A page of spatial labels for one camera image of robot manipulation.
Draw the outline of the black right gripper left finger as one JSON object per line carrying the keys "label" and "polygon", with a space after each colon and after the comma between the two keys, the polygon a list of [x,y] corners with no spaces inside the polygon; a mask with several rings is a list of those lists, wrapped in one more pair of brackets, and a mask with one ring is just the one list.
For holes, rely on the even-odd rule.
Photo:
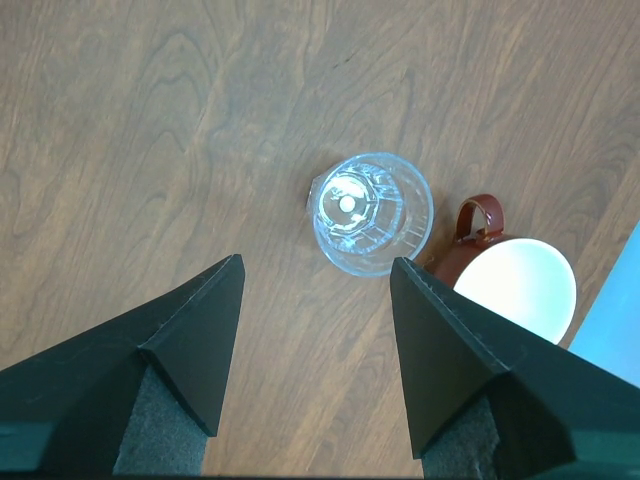
{"label": "black right gripper left finger", "polygon": [[1,373],[5,475],[198,475],[219,428],[245,269],[234,254]]}

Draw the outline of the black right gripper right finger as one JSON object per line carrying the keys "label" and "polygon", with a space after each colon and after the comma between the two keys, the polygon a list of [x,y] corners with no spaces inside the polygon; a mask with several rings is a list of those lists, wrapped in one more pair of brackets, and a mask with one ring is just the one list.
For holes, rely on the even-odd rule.
{"label": "black right gripper right finger", "polygon": [[455,293],[390,275],[412,454],[427,475],[635,475],[639,391]]}

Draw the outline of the dark red mug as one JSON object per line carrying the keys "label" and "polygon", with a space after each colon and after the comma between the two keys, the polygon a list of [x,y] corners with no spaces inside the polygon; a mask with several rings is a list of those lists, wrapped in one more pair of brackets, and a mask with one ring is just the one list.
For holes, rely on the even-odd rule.
{"label": "dark red mug", "polygon": [[504,228],[495,196],[467,198],[460,205],[452,247],[434,275],[467,299],[559,344],[577,304],[573,269],[550,244],[508,235]]}

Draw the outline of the clear glass cup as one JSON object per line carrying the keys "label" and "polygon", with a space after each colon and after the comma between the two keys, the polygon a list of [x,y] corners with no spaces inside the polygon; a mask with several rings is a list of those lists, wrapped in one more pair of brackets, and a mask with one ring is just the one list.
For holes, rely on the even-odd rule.
{"label": "clear glass cup", "polygon": [[435,216],[423,174],[388,152],[356,155],[315,177],[307,212],[328,260],[367,278],[388,275],[397,257],[416,259]]}

